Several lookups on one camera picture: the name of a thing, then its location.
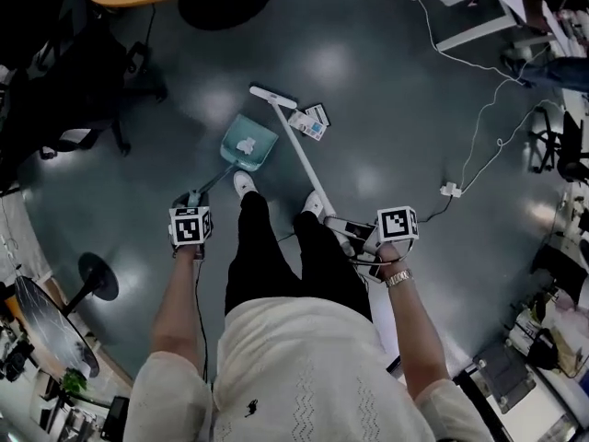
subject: wrist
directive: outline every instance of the wrist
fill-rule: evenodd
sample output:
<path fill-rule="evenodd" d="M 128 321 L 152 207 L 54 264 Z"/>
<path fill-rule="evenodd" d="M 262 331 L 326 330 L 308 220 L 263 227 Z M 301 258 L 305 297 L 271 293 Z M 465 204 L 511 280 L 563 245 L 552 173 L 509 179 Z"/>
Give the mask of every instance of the wrist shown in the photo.
<path fill-rule="evenodd" d="M 393 262 L 389 265 L 381 265 L 380 270 L 378 271 L 378 276 L 381 280 L 387 280 L 396 273 L 403 272 L 408 269 L 409 267 L 405 261 Z"/>
<path fill-rule="evenodd" d="M 191 246 L 183 246 L 176 250 L 176 258 L 183 261 L 194 260 L 194 248 Z"/>

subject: broom handle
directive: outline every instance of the broom handle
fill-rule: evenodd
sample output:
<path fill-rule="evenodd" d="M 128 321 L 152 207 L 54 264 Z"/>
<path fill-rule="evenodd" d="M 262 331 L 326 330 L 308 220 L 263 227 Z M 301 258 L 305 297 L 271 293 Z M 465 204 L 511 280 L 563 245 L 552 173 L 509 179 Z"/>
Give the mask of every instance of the broom handle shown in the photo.
<path fill-rule="evenodd" d="M 291 128 L 288 125 L 288 121 L 284 117 L 283 111 L 281 110 L 278 103 L 276 103 L 276 101 L 273 101 L 273 100 L 268 100 L 268 102 L 272 105 L 272 107 L 274 108 L 274 111 L 276 111 L 278 118 L 280 118 L 280 123 L 283 125 L 283 128 L 286 131 L 286 134 L 288 135 L 289 139 L 291 140 L 294 150 L 296 151 L 296 154 L 298 155 L 298 158 L 300 159 L 301 164 L 303 164 L 303 169 L 305 169 L 306 175 L 311 180 L 311 183 L 313 184 L 313 188 L 318 193 L 319 198 L 321 199 L 321 202 L 323 203 L 323 207 L 325 208 L 325 214 L 327 216 L 335 216 L 336 215 L 335 209 L 333 209 L 333 205 L 329 201 L 329 198 L 328 198 L 327 194 L 325 193 L 325 190 L 323 190 L 323 186 L 321 185 L 321 182 L 319 181 L 317 174 L 313 170 L 313 166 L 311 166 L 309 159 L 306 157 L 303 147 L 301 147 L 300 143 L 298 142 L 298 139 L 296 139 L 295 133 L 293 133 L 293 128 Z M 352 244 L 350 244 L 350 240 L 339 232 L 333 231 L 333 233 L 335 234 L 335 237 L 338 238 L 341 248 L 343 249 L 345 254 L 348 257 L 353 257 L 355 254 L 354 254 L 354 251 L 352 248 Z"/>

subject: white cable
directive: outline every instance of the white cable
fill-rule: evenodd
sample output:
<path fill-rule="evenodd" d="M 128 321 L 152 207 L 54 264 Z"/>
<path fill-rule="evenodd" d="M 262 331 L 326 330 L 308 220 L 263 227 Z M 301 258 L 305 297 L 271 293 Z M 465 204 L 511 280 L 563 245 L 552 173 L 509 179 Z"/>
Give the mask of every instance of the white cable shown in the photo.
<path fill-rule="evenodd" d="M 475 182 L 475 180 L 479 177 L 479 175 L 491 164 L 491 162 L 493 160 L 495 160 L 500 154 L 502 149 L 508 145 L 509 143 L 511 143 L 514 140 L 514 136 L 515 133 L 517 133 L 519 131 L 519 129 L 524 125 L 525 120 L 527 120 L 527 117 L 532 114 L 534 112 L 534 110 L 539 107 L 542 103 L 549 103 L 551 105 L 554 105 L 555 107 L 557 107 L 560 111 L 563 111 L 562 107 L 559 106 L 558 104 L 556 104 L 554 101 L 552 101 L 551 99 L 543 99 L 542 101 L 540 101 L 539 103 L 537 103 L 528 113 L 525 114 L 524 119 L 522 121 L 520 121 L 520 123 L 515 127 L 515 129 L 512 132 L 512 135 L 509 136 L 509 139 L 507 141 L 503 141 L 500 138 L 497 139 L 497 146 L 499 147 L 499 149 L 497 150 L 497 152 L 493 155 L 493 157 L 491 157 L 487 163 L 482 166 L 482 168 L 477 172 L 477 175 L 474 176 L 474 178 L 468 183 L 468 185 L 464 188 L 464 190 L 462 190 L 462 194 L 466 193 L 468 191 L 468 189 L 470 188 L 470 186 Z"/>
<path fill-rule="evenodd" d="M 536 54 L 534 57 L 532 57 L 529 61 L 526 61 L 524 65 L 522 65 L 522 68 L 519 71 L 519 76 L 514 80 L 514 82 L 519 83 L 520 78 L 522 78 L 522 74 L 524 73 L 524 69 L 525 67 L 531 63 L 532 61 L 534 61 L 540 54 L 544 53 L 546 51 L 546 49 L 549 46 L 547 45 L 542 51 L 540 51 L 538 54 Z M 464 165 L 462 166 L 462 180 L 460 181 L 460 190 L 462 190 L 462 192 L 464 193 L 466 190 L 463 190 L 463 186 L 464 186 L 464 178 L 466 175 L 466 171 L 467 171 L 467 165 L 468 162 L 470 162 L 470 159 L 472 159 L 472 154 L 475 150 L 475 142 L 477 140 L 477 134 L 479 133 L 479 126 L 480 126 L 480 118 L 482 117 L 482 113 L 488 109 L 489 107 L 492 107 L 496 102 L 497 102 L 497 95 L 499 94 L 499 89 L 506 84 L 507 82 L 511 82 L 512 80 L 510 79 L 506 79 L 503 80 L 501 82 L 501 84 L 499 84 L 497 86 L 497 88 L 495 88 L 495 92 L 493 93 L 493 101 L 491 103 L 487 103 L 484 107 L 482 107 L 479 111 L 479 115 L 477 116 L 477 124 L 475 125 L 475 133 L 472 135 L 472 140 L 470 141 L 470 152 L 468 153 L 468 157 L 467 160 L 465 161 Z"/>
<path fill-rule="evenodd" d="M 520 82 L 519 79 L 515 79 L 511 76 L 508 76 L 507 74 L 504 74 L 497 67 L 485 67 L 484 65 L 473 64 L 473 63 L 470 63 L 469 61 L 464 61 L 462 59 L 458 59 L 457 57 L 448 55 L 445 52 L 440 51 L 436 47 L 435 43 L 433 42 L 432 25 L 430 24 L 430 15 L 427 11 L 427 8 L 423 4 L 422 0 L 411 0 L 411 2 L 417 2 L 418 4 L 420 4 L 422 6 L 423 13 L 425 15 L 425 23 L 427 23 L 427 30 L 430 34 L 430 43 L 432 44 L 433 50 L 436 51 L 438 54 L 441 54 L 441 55 L 443 55 L 443 57 L 447 57 L 448 59 L 451 59 L 452 61 L 456 61 L 456 62 L 459 62 L 462 64 L 469 65 L 470 67 L 476 67 L 476 68 L 482 69 L 482 70 L 492 70 L 492 71 L 496 72 L 497 74 L 499 74 L 500 76 L 503 76 L 508 80 L 511 80 L 512 82 L 517 82 L 521 86 L 523 85 L 523 83 Z"/>
<path fill-rule="evenodd" d="M 425 23 L 427 24 L 427 30 L 428 33 L 430 35 L 430 43 L 432 44 L 433 49 L 439 53 L 442 54 L 443 57 L 447 57 L 448 59 L 451 59 L 453 61 L 457 61 L 459 63 L 462 64 L 466 64 L 469 65 L 470 67 L 476 67 L 478 69 L 482 69 L 482 70 L 491 70 L 496 72 L 497 74 L 499 74 L 500 76 L 505 77 L 505 80 L 503 80 L 501 82 L 501 84 L 499 84 L 497 86 L 497 88 L 495 88 L 495 92 L 493 94 L 493 101 L 491 103 L 486 104 L 484 107 L 482 107 L 479 111 L 479 115 L 477 116 L 477 124 L 475 126 L 475 133 L 472 136 L 472 141 L 470 143 L 470 152 L 468 153 L 468 158 L 467 161 L 464 163 L 464 165 L 462 166 L 462 180 L 460 181 L 460 190 L 462 190 L 462 193 L 466 193 L 468 188 L 470 188 L 470 186 L 474 183 L 474 181 L 479 177 L 479 175 L 482 173 L 482 171 L 484 169 L 486 169 L 493 160 L 495 160 L 495 158 L 497 158 L 497 156 L 499 156 L 501 154 L 501 151 L 503 149 L 503 147 L 505 145 L 508 145 L 512 139 L 514 138 L 515 133 L 522 127 L 522 125 L 524 124 L 525 120 L 527 119 L 527 117 L 534 111 L 535 108 L 537 108 L 538 106 L 540 106 L 542 103 L 551 103 L 552 105 L 556 106 L 559 110 L 562 111 L 562 108 L 557 105 L 556 103 L 554 103 L 552 100 L 549 99 L 543 99 L 542 101 L 540 101 L 534 108 L 532 108 L 532 110 L 530 110 L 524 117 L 524 119 L 517 125 L 517 127 L 514 129 L 514 131 L 512 132 L 511 137 L 504 143 L 503 140 L 501 138 L 497 139 L 497 145 L 499 146 L 499 150 L 497 151 L 497 153 L 491 157 L 491 159 L 482 167 L 482 169 L 480 169 L 477 174 L 475 175 L 474 179 L 472 179 L 468 185 L 466 186 L 466 188 L 462 188 L 464 186 L 464 178 L 465 178 L 465 172 L 466 172 L 466 168 L 468 165 L 468 162 L 470 162 L 470 159 L 472 159 L 472 153 L 474 151 L 474 147 L 475 147 L 475 142 L 477 139 L 477 134 L 479 133 L 479 125 L 480 125 L 480 117 L 482 116 L 482 113 L 489 107 L 492 107 L 496 101 L 497 101 L 497 94 L 499 93 L 499 89 L 506 84 L 507 82 L 515 82 L 516 84 L 523 86 L 524 83 L 520 82 L 520 79 L 522 78 L 522 74 L 524 72 L 524 68 L 531 63 L 532 61 L 534 61 L 540 54 L 544 53 L 544 51 L 549 47 L 548 45 L 542 50 L 540 51 L 538 54 L 536 54 L 534 57 L 532 57 L 529 61 L 526 61 L 524 65 L 522 65 L 522 68 L 520 69 L 520 73 L 519 76 L 517 78 L 513 78 L 511 76 L 508 76 L 507 74 L 504 74 L 502 71 L 500 71 L 497 67 L 485 67 L 483 65 L 478 65 L 478 64 L 473 64 L 470 63 L 469 61 L 464 61 L 462 59 L 458 59 L 457 57 L 453 57 L 451 55 L 446 54 L 445 52 L 442 52 L 440 50 L 438 50 L 438 48 L 436 47 L 435 43 L 433 42 L 433 34 L 432 34 L 432 25 L 430 24 L 430 16 L 429 13 L 427 11 L 427 8 L 425 7 L 425 5 L 423 4 L 422 0 L 411 0 L 411 2 L 417 2 L 418 4 L 420 4 L 422 6 L 422 10 L 423 10 L 423 14 L 425 15 Z"/>

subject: bracelet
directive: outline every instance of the bracelet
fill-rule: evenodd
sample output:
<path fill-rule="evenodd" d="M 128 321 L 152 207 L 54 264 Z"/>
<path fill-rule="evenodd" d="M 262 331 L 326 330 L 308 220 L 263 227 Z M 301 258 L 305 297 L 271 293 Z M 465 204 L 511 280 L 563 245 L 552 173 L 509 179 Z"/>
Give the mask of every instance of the bracelet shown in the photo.
<path fill-rule="evenodd" d="M 413 273 L 410 269 L 403 270 L 401 272 L 395 273 L 393 276 L 385 280 L 385 285 L 387 286 L 387 288 L 390 288 L 391 286 L 398 285 L 401 282 L 404 282 L 405 280 L 410 280 L 412 278 Z"/>

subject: gray floor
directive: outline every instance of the gray floor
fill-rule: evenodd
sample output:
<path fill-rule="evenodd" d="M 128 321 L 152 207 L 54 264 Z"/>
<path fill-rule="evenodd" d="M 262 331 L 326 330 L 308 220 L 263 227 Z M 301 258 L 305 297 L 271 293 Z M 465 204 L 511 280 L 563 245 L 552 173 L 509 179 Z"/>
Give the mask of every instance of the gray floor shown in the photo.
<path fill-rule="evenodd" d="M 475 9 L 424 3 L 436 38 L 499 11 L 492 0 Z M 121 16 L 121 42 L 142 39 L 149 15 L 147 6 Z M 332 126 L 320 143 L 306 139 L 303 147 L 338 213 L 370 221 L 379 208 L 410 204 L 424 217 L 444 204 L 438 189 L 459 180 L 479 108 L 502 81 L 435 53 L 422 10 L 409 0 L 271 0 L 247 24 L 220 32 L 189 27 L 170 1 L 157 5 L 151 44 L 169 97 L 125 111 L 133 144 L 127 158 L 106 133 L 88 152 L 35 158 L 22 171 L 32 224 L 66 292 L 81 286 L 76 261 L 84 251 L 104 257 L 118 275 L 118 299 L 88 299 L 81 312 L 133 375 L 147 355 L 172 266 L 167 209 L 225 166 L 218 149 L 238 113 L 281 136 L 255 175 L 278 237 L 290 232 L 310 191 L 270 107 L 249 95 L 250 82 L 292 94 L 301 106 L 325 104 Z M 502 45 L 493 36 L 452 54 L 497 64 Z M 502 89 L 481 124 L 468 179 L 495 152 L 496 137 L 508 136 L 542 95 L 515 84 Z M 422 226 L 410 256 L 454 370 L 501 330 L 509 303 L 529 289 L 526 267 L 546 233 L 537 212 L 542 205 L 549 212 L 562 189 L 555 175 L 525 173 L 524 141 L 516 137 L 465 197 Z M 211 202 L 214 233 L 199 297 L 214 373 L 227 267 L 237 249 L 239 205 L 230 179 Z M 282 247 L 297 270 L 296 240 Z M 251 264 L 252 275 L 263 259 Z"/>

